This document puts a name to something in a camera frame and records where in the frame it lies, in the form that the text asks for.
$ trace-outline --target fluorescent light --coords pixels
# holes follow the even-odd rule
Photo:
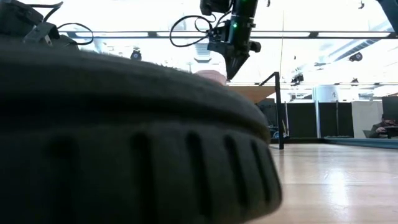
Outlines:
[[[157,35],[159,37],[168,37],[170,34],[164,32],[158,32]],[[201,32],[173,32],[172,37],[204,37],[206,34]]]
[[[252,32],[251,37],[308,37],[309,32]]]
[[[387,37],[390,32],[319,32],[318,37]]]
[[[91,32],[76,32],[78,37],[91,37]],[[148,37],[148,32],[94,32],[94,37]]]
[[[374,83],[340,83],[340,85],[374,85]]]
[[[380,83],[380,85],[398,85],[398,83]]]

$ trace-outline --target black partition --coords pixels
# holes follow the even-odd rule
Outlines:
[[[354,137],[351,103],[319,103],[321,137]]]
[[[382,103],[383,113],[398,121],[398,96],[383,97]]]
[[[288,103],[287,118],[291,138],[316,138],[317,119],[314,103]]]
[[[261,112],[266,116],[268,125],[278,127],[276,103],[274,99],[264,99],[257,103]],[[286,126],[285,105],[282,103],[282,120]]]

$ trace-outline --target desk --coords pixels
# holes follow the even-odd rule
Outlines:
[[[391,138],[393,136],[398,136],[398,126],[389,126],[384,127],[387,131],[387,138]]]

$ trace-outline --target rubber sole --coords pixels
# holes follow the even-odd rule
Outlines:
[[[123,58],[0,45],[2,223],[242,223],[282,193],[241,95]]]

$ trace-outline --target wall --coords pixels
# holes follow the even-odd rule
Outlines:
[[[352,110],[355,138],[366,138],[363,130],[370,130],[372,125],[381,122],[381,101],[353,101]]]

